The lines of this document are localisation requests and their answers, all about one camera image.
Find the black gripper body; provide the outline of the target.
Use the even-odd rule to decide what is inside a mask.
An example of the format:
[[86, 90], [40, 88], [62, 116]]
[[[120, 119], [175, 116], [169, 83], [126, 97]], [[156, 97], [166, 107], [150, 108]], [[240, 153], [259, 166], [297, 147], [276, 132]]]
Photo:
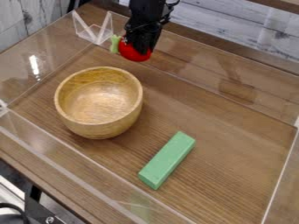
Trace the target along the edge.
[[169, 22], [173, 7], [180, 0], [129, 0], [129, 19], [125, 23], [125, 35], [156, 36]]

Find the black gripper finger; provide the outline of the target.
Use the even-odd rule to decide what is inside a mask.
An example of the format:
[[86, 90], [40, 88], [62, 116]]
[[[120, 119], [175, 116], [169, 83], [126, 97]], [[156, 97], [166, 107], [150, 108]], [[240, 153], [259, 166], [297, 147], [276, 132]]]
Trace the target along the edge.
[[153, 49], [154, 49], [157, 40], [158, 40], [158, 38], [160, 38], [161, 30], [162, 30], [162, 27], [160, 26], [160, 27], [157, 28], [157, 30], [152, 33], [150, 42], [149, 42], [149, 50], [150, 50], [150, 52], [152, 52]]
[[136, 51], [145, 55], [150, 49], [152, 33], [149, 31], [133, 31], [130, 33], [132, 45]]

